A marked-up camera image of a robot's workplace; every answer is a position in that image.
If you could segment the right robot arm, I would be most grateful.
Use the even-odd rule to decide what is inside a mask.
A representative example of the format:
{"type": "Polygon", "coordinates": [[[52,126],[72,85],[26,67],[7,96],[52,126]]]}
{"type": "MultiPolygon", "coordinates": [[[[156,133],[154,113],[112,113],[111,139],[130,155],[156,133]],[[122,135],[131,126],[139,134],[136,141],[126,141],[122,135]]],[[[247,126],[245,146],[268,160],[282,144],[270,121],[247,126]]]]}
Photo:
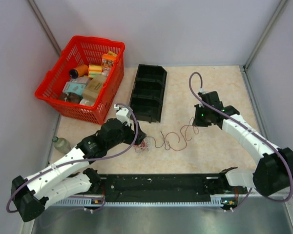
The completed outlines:
{"type": "Polygon", "coordinates": [[[287,187],[293,188],[293,151],[280,148],[252,128],[233,106],[224,106],[216,91],[198,94],[202,103],[195,106],[194,126],[218,126],[231,135],[253,158],[256,168],[229,168],[218,180],[224,193],[236,186],[255,188],[261,195],[270,196],[287,187]]]}

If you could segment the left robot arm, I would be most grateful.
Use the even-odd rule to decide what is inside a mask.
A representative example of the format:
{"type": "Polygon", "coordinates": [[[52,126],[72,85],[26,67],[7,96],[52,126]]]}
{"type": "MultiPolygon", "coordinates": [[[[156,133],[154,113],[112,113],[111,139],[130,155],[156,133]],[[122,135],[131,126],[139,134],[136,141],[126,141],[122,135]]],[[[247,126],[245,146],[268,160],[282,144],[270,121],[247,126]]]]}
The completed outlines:
{"type": "Polygon", "coordinates": [[[122,143],[129,147],[139,145],[146,136],[139,122],[131,125],[128,121],[110,118],[96,133],[83,138],[55,163],[28,177],[14,178],[10,201],[21,219],[28,222],[59,200],[87,191],[96,193],[101,182],[94,173],[73,173],[104,159],[113,147],[122,143]]]}

